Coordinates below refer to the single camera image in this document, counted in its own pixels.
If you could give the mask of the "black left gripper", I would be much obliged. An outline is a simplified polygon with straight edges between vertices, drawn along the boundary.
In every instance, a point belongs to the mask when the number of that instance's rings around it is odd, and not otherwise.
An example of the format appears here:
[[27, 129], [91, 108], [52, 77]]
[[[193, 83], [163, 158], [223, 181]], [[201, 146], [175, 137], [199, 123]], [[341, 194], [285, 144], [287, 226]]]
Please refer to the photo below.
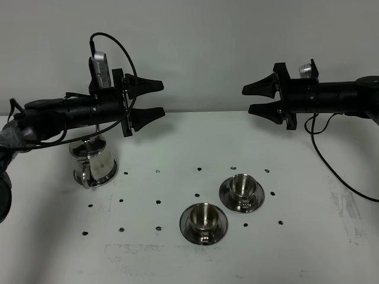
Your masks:
[[[110, 88], [100, 88], [97, 86], [94, 75], [92, 75], [89, 84], [89, 94], [95, 99], [92, 106], [92, 114], [95, 115], [96, 124], [102, 124], [112, 121], [120, 121], [123, 136], [132, 136], [131, 126], [126, 115], [127, 103], [125, 103], [125, 90], [129, 99], [134, 99], [140, 95], [164, 90], [163, 82], [160, 80], [151, 80], [135, 77], [131, 74], [123, 73], [122, 69], [113, 69], [112, 77], [114, 86]], [[130, 113], [130, 122], [135, 132], [140, 131], [149, 123], [165, 116], [162, 107], [135, 109]]]

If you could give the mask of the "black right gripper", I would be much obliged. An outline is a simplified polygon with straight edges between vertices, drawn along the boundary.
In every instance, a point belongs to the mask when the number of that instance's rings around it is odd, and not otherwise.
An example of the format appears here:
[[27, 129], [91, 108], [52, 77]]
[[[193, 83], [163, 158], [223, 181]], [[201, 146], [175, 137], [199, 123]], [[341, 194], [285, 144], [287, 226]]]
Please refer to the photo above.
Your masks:
[[268, 119], [276, 124], [283, 123], [282, 109], [287, 123], [287, 130], [296, 130], [299, 113], [316, 112], [316, 89], [318, 79], [292, 79], [285, 63], [276, 63], [274, 73], [255, 83], [245, 85], [242, 94], [246, 96], [264, 96], [274, 98], [280, 92], [281, 102], [275, 101], [265, 104], [252, 104], [248, 113]]

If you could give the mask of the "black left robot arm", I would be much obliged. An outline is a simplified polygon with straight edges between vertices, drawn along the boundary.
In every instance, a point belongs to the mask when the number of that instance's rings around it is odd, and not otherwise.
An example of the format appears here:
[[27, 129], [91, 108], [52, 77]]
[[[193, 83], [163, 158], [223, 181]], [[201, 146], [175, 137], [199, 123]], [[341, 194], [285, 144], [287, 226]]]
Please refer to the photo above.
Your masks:
[[68, 130], [109, 123], [121, 124], [124, 136], [139, 131], [152, 121], [162, 118], [162, 107], [135, 109], [132, 102], [140, 95], [164, 89], [159, 80], [112, 71], [114, 86], [102, 88], [92, 80], [89, 95], [66, 93], [64, 98], [43, 99], [20, 107], [11, 99], [8, 121], [1, 130], [1, 220], [4, 220], [12, 202], [11, 181], [6, 173], [8, 165], [18, 153], [54, 147], [66, 143]]

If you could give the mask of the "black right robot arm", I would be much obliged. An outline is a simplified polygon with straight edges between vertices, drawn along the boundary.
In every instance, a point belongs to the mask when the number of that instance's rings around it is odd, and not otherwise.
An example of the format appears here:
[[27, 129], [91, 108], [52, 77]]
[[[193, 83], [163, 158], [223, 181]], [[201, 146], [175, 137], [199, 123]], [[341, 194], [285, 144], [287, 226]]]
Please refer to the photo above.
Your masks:
[[252, 104], [248, 113], [276, 124], [286, 122], [288, 130], [297, 128], [297, 114], [344, 114], [378, 123], [378, 76], [366, 76], [351, 82], [319, 82], [313, 60], [299, 68], [300, 77], [290, 78], [285, 63], [274, 64], [273, 73], [242, 89], [243, 95], [280, 99]]

